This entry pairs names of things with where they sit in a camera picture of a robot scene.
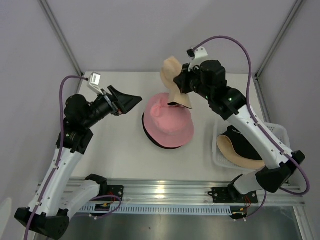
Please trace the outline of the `black smiley bucket hat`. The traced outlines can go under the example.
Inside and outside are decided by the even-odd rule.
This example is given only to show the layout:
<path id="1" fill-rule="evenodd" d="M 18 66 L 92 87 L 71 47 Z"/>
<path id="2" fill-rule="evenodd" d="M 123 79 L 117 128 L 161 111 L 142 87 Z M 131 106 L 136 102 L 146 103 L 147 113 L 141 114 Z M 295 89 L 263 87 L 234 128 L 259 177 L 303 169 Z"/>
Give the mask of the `black smiley bucket hat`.
<path id="1" fill-rule="evenodd" d="M 143 127 L 143 131 L 146 135 L 146 137 L 155 145 L 157 146 L 158 148 L 161 148 L 161 149 L 164 149 L 164 150 L 175 150 L 175 149 L 179 149 L 181 146 L 178 146 L 178 147 L 165 147 L 165 146 L 162 146 L 160 145 L 157 141 L 155 141 L 152 136 L 148 133 L 146 127 L 145 127 L 145 122 L 144 122 L 144 113 L 142 114 L 142 117 L 141 117 L 141 122 L 142 122 L 142 127 Z"/>

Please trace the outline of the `beige bucket hat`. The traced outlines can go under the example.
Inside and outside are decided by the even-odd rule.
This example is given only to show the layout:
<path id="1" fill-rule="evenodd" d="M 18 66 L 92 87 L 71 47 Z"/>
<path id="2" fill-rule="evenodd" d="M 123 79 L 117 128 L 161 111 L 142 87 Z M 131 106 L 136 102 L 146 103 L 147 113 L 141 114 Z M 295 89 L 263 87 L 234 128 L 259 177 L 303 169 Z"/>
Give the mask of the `beige bucket hat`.
<path id="1" fill-rule="evenodd" d="M 174 82 L 174 79 L 182 72 L 182 68 L 181 63 L 174 56 L 171 56 L 163 62 L 160 70 L 160 78 L 164 86 L 169 90 L 168 105 L 181 105 L 185 108 L 192 109 L 189 96 L 181 93 Z"/>

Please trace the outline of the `pink bucket hat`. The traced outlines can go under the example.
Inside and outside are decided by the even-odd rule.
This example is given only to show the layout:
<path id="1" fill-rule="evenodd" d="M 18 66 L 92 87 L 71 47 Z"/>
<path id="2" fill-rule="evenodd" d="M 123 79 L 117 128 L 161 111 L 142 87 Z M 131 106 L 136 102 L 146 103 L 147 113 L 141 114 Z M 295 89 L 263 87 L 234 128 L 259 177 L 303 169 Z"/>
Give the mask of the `pink bucket hat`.
<path id="1" fill-rule="evenodd" d="M 152 96 L 143 112 L 144 125 L 151 137 L 168 148 L 183 147 L 194 137 L 194 123 L 188 108 L 168 105 L 168 93 Z"/>

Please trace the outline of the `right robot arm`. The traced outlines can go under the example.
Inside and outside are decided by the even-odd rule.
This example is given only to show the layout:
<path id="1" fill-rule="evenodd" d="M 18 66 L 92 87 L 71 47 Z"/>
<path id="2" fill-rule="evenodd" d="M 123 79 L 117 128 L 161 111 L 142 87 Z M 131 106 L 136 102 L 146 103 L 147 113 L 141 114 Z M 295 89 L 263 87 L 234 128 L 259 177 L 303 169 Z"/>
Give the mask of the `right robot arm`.
<path id="1" fill-rule="evenodd" d="M 182 94 L 194 92 L 207 100 L 211 110 L 235 127 L 257 151 L 264 167 L 235 178 L 228 189 L 233 202 L 241 201 L 247 193 L 265 190 L 275 193 L 300 168 L 306 156 L 293 151 L 255 116 L 247 98 L 228 86 L 226 70 L 217 60 L 206 60 L 200 65 L 186 63 L 174 78 Z"/>

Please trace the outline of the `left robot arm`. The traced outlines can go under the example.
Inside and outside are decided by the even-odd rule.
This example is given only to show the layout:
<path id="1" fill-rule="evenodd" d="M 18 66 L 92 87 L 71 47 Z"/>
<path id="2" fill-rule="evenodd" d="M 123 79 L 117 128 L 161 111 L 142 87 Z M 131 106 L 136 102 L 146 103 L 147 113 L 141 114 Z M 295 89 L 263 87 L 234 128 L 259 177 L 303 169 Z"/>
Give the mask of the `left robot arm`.
<path id="1" fill-rule="evenodd" d="M 112 195 L 105 177 L 90 174 L 71 197 L 63 200 L 62 195 L 69 179 L 84 156 L 94 134 L 91 127 L 107 115 L 120 116 L 129 113 L 143 99 L 129 95 L 109 86 L 102 90 L 93 102 L 81 94 L 66 100 L 62 127 L 56 142 L 55 154 L 40 188 L 28 207 L 17 209 L 14 217 L 33 231 L 53 240 L 59 240 L 67 231 L 71 219 L 89 201 L 117 200 Z"/>

